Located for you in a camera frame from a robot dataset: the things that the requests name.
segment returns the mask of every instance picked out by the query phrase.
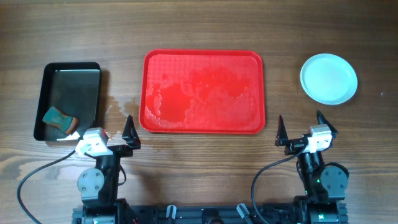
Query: black metal tray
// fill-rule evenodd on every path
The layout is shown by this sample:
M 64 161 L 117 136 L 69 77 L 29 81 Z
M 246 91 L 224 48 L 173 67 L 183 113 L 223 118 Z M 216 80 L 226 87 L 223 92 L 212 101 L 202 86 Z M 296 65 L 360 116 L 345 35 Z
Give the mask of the black metal tray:
M 78 139 L 96 125 L 100 102 L 101 68 L 95 62 L 50 63 L 44 68 L 33 136 L 38 141 Z M 78 119 L 67 135 L 42 119 L 51 106 Z

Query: wooden table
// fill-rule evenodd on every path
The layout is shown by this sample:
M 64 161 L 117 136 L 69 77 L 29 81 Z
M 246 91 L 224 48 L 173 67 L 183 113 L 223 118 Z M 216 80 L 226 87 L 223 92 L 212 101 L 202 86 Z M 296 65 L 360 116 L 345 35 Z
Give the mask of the wooden table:
M 398 222 L 398 17 L 387 1 L 130 1 L 0 6 L 0 220 L 31 223 L 16 199 L 21 179 L 74 149 L 38 142 L 33 127 L 43 69 L 50 62 L 94 61 L 104 70 L 100 118 L 111 144 L 121 144 L 133 115 L 142 149 L 122 160 L 131 205 L 251 203 L 250 186 L 263 166 L 284 158 L 274 146 L 277 118 L 299 137 L 315 112 L 339 135 L 325 162 L 351 172 L 350 223 Z M 151 134 L 137 122 L 145 54 L 156 48 L 249 49 L 264 60 L 267 124 L 253 136 Z M 321 105 L 300 86 L 310 56 L 329 52 L 356 70 L 349 102 Z M 72 156 L 32 176 L 22 189 L 43 223 L 69 223 L 81 205 L 80 173 L 94 166 Z M 265 172 L 258 202 L 291 202 L 303 186 L 291 161 Z

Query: black cable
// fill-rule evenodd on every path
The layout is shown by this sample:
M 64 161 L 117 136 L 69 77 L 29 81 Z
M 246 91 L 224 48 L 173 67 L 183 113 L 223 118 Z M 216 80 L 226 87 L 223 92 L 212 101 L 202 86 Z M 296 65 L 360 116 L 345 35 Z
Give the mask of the black cable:
M 301 182 L 304 182 L 303 175 L 301 175 L 301 171 L 299 168 L 299 161 L 296 162 L 296 169 L 297 169 L 297 173 L 298 173 L 298 176 L 300 177 Z
M 71 153 L 69 153 L 68 155 L 62 157 L 61 159 L 58 159 L 58 160 L 56 160 L 56 161 L 54 161 L 54 162 L 50 162 L 49 164 L 46 164 L 46 165 L 44 165 L 44 166 L 41 166 L 41 167 L 37 168 L 36 170 L 33 170 L 33 171 L 30 172 L 28 175 L 26 175 L 26 177 L 24 177 L 24 178 L 21 180 L 21 182 L 19 183 L 19 186 L 18 186 L 18 189 L 17 189 L 17 198 L 18 198 L 19 205 L 20 205 L 20 206 L 22 207 L 22 209 L 25 211 L 26 215 L 29 216 L 29 218 L 31 218 L 31 219 L 33 220 L 33 222 L 35 222 L 35 223 L 37 223 L 37 224 L 41 224 L 41 222 L 39 222 L 39 221 L 28 211 L 28 209 L 26 208 L 26 206 L 25 206 L 24 203 L 22 202 L 22 199 L 21 199 L 21 188 L 22 188 L 22 186 L 24 185 L 25 181 L 26 181 L 29 177 L 31 177 L 33 174 L 37 173 L 38 171 L 40 171 L 40 170 L 42 170 L 42 169 L 44 169 L 44 168 L 47 168 L 47 167 L 49 167 L 49 166 L 52 166 L 52 165 L 54 165 L 54 164 L 56 164 L 56 163 L 59 163 L 59 162 L 65 160 L 65 159 L 68 159 L 68 158 L 69 158 L 71 155 L 73 155 L 75 152 L 76 152 L 76 151 L 73 150 L 73 152 L 71 152 Z
M 127 181 L 126 172 L 124 171 L 122 165 L 120 165 L 120 171 L 121 171 L 121 172 L 123 173 L 123 175 L 124 175 L 124 182 L 123 182 L 123 183 L 119 183 L 119 186 L 122 186 L 122 185 L 123 185 L 124 183 L 126 183 L 126 181 Z
M 301 151 L 300 151 L 299 153 L 297 153 L 296 155 L 290 156 L 290 157 L 288 157 L 288 158 L 286 158 L 286 159 L 282 159 L 282 160 L 279 160 L 279 161 L 277 161 L 277 162 L 274 162 L 274 163 L 271 163 L 271 164 L 265 166 L 264 168 L 262 168 L 262 169 L 256 174 L 256 176 L 254 176 L 253 182 L 252 182 L 252 184 L 251 184 L 251 202 L 253 203 L 253 207 L 254 207 L 254 209 L 255 209 L 257 215 L 260 217 L 260 219 L 261 219 L 265 224 L 269 224 L 269 223 L 268 223 L 268 222 L 264 219 L 264 217 L 262 217 L 262 215 L 260 214 L 260 212 L 259 212 L 259 210 L 258 210 L 258 208 L 257 208 L 257 205 L 256 205 L 256 200 L 254 199 L 254 187 L 256 186 L 257 178 L 259 178 L 259 176 L 260 176 L 265 170 L 267 170 L 267 169 L 269 169 L 269 168 L 271 168 L 271 167 L 273 167 L 273 166 L 276 166 L 276 165 L 278 165 L 278 164 L 281 164 L 281 163 L 283 163 L 283 162 L 287 162 L 287 161 L 289 161 L 289 160 L 292 160 L 292 159 L 296 158 L 297 156 L 299 156 L 299 155 L 304 151 L 304 149 L 301 150 Z
M 90 157 L 90 158 L 92 158 L 92 159 L 95 159 L 95 157 L 94 157 L 94 156 L 92 156 L 92 155 L 88 154 L 87 152 L 85 152 L 85 153 L 84 153 L 84 155 L 85 155 L 85 156 L 88 156 L 88 157 Z

